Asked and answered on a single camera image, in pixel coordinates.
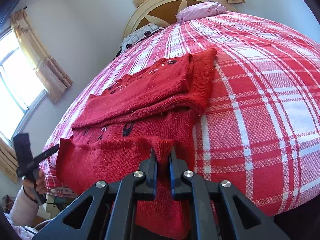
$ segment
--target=hand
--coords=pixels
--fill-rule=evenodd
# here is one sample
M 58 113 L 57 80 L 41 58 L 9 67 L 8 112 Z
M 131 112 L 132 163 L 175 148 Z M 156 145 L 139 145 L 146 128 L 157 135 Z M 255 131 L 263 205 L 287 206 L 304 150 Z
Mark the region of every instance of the hand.
M 42 172 L 42 170 L 39 170 L 39 178 L 37 179 L 36 183 L 37 183 L 37 186 L 36 186 L 36 191 L 39 193 L 39 194 L 44 194 L 47 192 L 47 189 L 45 187 L 45 181 L 44 181 L 44 174 Z M 31 188 L 34 188 L 35 185 L 33 184 L 33 182 L 31 182 L 29 179 L 26 179 L 25 177 L 22 178 L 22 185 L 23 185 L 23 188 L 25 190 L 25 192 L 27 193 L 27 195 L 33 199 L 33 200 L 36 200 L 36 197 L 35 195 L 32 193 L 31 191 Z

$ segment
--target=bed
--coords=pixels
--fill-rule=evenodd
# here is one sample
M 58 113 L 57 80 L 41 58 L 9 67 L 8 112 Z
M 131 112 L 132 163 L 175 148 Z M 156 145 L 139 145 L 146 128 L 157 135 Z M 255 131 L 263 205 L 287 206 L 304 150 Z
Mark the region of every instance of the bed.
M 263 18 L 236 12 L 176 23 L 186 6 L 222 0 L 148 0 L 130 18 L 124 37 L 156 23 L 165 27 L 115 58 L 66 111 L 44 150 L 70 138 L 71 123 L 90 94 L 100 95 L 124 74 L 164 57 L 218 51 L 212 93 L 193 127 L 194 171 L 228 179 L 272 216 L 320 192 L 320 45 Z M 74 196 L 56 177 L 57 154 L 40 167 L 48 193 Z

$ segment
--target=patterned pillow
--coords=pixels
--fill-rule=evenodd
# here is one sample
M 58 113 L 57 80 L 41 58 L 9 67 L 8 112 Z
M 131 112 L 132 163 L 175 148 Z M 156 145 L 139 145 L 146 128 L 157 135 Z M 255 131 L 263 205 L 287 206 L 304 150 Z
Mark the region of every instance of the patterned pillow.
M 134 44 L 150 37 L 153 33 L 162 29 L 164 28 L 159 27 L 154 23 L 149 23 L 129 34 L 121 42 L 121 54 L 124 53 L 127 49 L 131 48 Z

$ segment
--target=metal screw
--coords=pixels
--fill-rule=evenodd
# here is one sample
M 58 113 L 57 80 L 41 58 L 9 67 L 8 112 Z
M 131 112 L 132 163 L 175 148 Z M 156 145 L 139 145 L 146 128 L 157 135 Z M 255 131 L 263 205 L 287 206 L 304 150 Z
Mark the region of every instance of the metal screw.
M 222 185 L 223 187 L 230 187 L 230 186 L 231 186 L 231 182 L 228 181 L 228 180 L 223 180 L 223 181 L 221 182 L 221 185 Z
M 96 187 L 105 187 L 106 186 L 106 182 L 103 181 L 103 180 L 99 180 L 97 183 L 96 183 Z
M 192 172 L 192 171 L 185 171 L 184 173 L 183 173 L 183 175 L 185 176 L 185 177 L 192 177 L 193 175 L 194 175 L 194 173 Z
M 143 171 L 135 171 L 133 175 L 137 178 L 141 178 L 143 176 Z

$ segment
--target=person's arm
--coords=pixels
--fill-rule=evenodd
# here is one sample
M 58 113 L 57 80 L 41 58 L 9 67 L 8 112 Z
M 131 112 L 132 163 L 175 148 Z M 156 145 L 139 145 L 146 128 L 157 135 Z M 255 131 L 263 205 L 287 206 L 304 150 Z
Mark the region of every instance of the person's arm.
M 39 171 L 39 178 L 36 183 L 36 191 L 44 194 L 46 187 L 42 171 Z M 10 218 L 16 226 L 32 226 L 32 222 L 38 213 L 39 205 L 30 190 L 31 187 L 34 187 L 34 185 L 30 180 L 22 179 L 22 187 L 10 211 Z

